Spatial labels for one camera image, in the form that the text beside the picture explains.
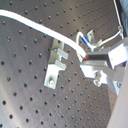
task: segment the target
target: metal plate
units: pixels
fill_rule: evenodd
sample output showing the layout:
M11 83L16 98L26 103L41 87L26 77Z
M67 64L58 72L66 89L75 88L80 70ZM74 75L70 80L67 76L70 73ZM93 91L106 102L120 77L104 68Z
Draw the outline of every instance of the metal plate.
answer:
M103 40L118 31L113 0L0 0L16 12L75 40L77 30L91 29ZM113 45L117 37L105 47ZM17 21L0 17L0 127L88 128L108 124L116 96L84 78L76 52L69 46L67 70L55 90L43 86L53 39Z

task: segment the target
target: metal mounting bracket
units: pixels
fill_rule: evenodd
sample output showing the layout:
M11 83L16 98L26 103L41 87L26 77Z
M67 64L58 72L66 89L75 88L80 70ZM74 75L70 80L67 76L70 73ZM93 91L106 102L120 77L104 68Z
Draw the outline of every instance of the metal mounting bracket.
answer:
M54 39L44 80L44 86L51 89L56 88L59 71L66 70L66 65L61 62L61 59L62 57L68 59L68 54L63 49L64 43Z
M102 42L102 39L100 40L96 40L95 39L95 36L94 36L94 31L93 30L90 30L88 33L87 33L87 38L89 40L89 42L93 45L99 45L101 42Z

